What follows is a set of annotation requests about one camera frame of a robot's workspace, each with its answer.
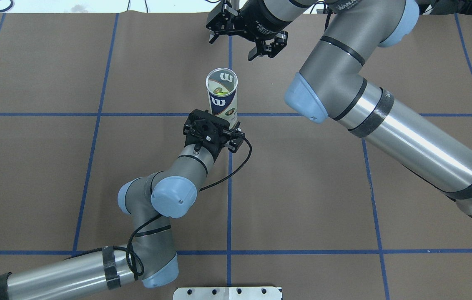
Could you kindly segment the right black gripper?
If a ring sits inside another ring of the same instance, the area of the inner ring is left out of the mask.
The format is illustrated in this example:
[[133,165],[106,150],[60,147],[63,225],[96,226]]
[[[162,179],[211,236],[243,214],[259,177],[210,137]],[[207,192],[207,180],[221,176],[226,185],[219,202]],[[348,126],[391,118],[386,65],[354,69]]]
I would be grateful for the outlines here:
[[213,44],[221,35],[234,36],[241,33],[235,22],[241,17],[249,39],[255,47],[248,53],[248,61],[256,57],[274,58],[288,42],[288,32],[280,32],[289,25],[281,18],[282,8],[291,5],[289,0],[248,0],[242,8],[235,10],[232,4],[217,4],[207,16],[206,28],[209,30],[209,43]]

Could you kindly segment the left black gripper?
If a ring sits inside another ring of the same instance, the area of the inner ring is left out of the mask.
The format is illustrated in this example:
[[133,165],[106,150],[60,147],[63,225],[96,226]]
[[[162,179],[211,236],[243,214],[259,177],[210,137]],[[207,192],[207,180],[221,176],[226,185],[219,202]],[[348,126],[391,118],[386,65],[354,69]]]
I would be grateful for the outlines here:
[[205,148],[216,160],[223,148],[237,152],[245,139],[239,127],[229,128],[228,121],[208,111],[193,110],[183,128],[186,135],[184,146],[192,145],[195,150]]

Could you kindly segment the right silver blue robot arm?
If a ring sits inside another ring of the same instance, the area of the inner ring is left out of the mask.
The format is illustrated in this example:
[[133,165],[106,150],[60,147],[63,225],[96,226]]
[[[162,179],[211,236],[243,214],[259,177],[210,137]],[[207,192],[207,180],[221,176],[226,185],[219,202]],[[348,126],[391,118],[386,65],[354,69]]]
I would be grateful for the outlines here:
[[377,47],[397,44],[419,18],[414,0],[326,0],[332,22],[295,74],[285,103],[330,117],[392,156],[472,218],[472,150],[360,76]]

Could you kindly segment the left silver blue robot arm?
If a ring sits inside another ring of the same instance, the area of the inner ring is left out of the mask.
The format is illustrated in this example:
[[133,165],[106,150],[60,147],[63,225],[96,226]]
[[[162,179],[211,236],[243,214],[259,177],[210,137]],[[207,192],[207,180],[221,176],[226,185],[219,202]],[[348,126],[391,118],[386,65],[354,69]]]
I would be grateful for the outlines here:
[[248,143],[184,117],[0,116],[0,300],[73,300],[179,274],[172,220],[196,211],[220,153]]

